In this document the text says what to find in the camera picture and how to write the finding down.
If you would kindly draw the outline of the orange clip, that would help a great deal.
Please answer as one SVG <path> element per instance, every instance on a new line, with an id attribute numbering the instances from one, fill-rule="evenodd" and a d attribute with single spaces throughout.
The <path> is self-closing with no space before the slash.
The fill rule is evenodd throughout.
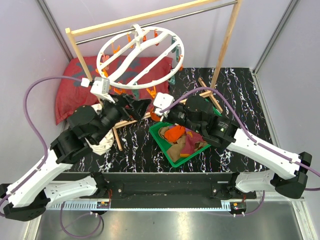
<path id="1" fill-rule="evenodd" d="M 157 95 L 157 89 L 155 86 L 153 86 L 152 88 L 146 88 L 146 91 L 149 93 L 149 95 L 152 97 L 152 99 L 155 99 L 155 97 Z"/>

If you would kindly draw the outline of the white round sock hanger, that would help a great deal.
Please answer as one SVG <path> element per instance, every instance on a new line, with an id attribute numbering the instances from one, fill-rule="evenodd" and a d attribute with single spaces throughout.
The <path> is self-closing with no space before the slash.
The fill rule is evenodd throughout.
<path id="1" fill-rule="evenodd" d="M 185 46 L 173 31 L 133 25 L 108 40 L 96 57 L 96 71 L 112 87 L 139 90 L 168 81 L 182 67 Z"/>

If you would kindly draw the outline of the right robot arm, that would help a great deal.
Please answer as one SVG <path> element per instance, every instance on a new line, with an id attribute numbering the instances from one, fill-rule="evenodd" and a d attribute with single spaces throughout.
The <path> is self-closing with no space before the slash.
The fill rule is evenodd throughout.
<path id="1" fill-rule="evenodd" d="M 165 111 L 164 120 L 200 134 L 215 148 L 242 154 L 268 168 L 263 172 L 234 173 L 227 185 L 232 198 L 251 191 L 275 190 L 287 198 L 299 199 L 306 189 L 307 170 L 300 165 L 310 166 L 309 153 L 288 152 L 258 138 L 238 122 L 215 114 L 213 105 L 199 95 Z"/>

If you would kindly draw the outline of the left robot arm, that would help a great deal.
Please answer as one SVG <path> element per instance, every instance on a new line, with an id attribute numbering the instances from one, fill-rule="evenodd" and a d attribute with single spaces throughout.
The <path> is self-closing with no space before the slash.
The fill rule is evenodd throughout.
<path id="1" fill-rule="evenodd" d="M 90 105 L 78 107 L 67 119 L 69 127 L 45 151 L 42 159 L 14 183 L 0 185 L 1 202 L 8 201 L 2 217 L 21 222 L 33 220 L 47 208 L 81 197 L 103 198 L 108 193 L 101 173 L 92 172 L 75 182 L 49 186 L 65 170 L 93 152 L 106 134 L 120 120 L 140 121 L 151 99 L 134 99 L 131 95 L 112 95 L 100 110 Z"/>

